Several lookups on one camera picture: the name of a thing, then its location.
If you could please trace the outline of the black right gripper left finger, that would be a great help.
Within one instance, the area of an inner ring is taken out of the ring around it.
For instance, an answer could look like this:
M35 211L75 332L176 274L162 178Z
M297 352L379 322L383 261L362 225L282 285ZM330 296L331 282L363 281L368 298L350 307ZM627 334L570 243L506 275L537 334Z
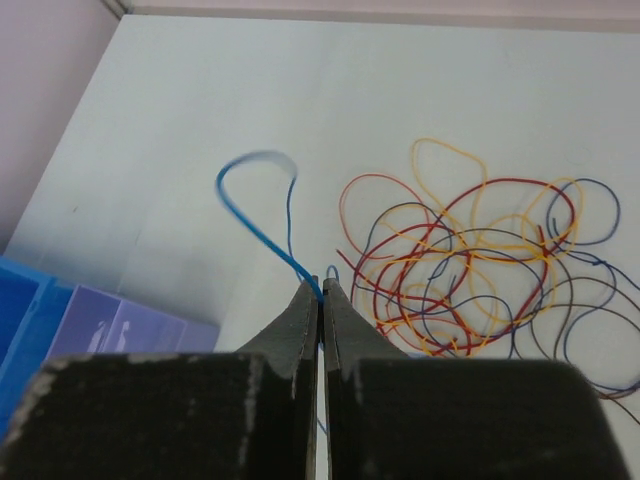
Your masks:
M311 479L319 304L302 284L231 353L73 355L31 380L5 479Z

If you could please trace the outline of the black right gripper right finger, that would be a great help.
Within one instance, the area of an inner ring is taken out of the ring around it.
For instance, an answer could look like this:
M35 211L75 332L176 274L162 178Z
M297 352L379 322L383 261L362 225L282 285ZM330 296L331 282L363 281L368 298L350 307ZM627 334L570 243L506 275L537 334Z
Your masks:
M323 285L333 479L626 479L585 378L548 360L413 358Z

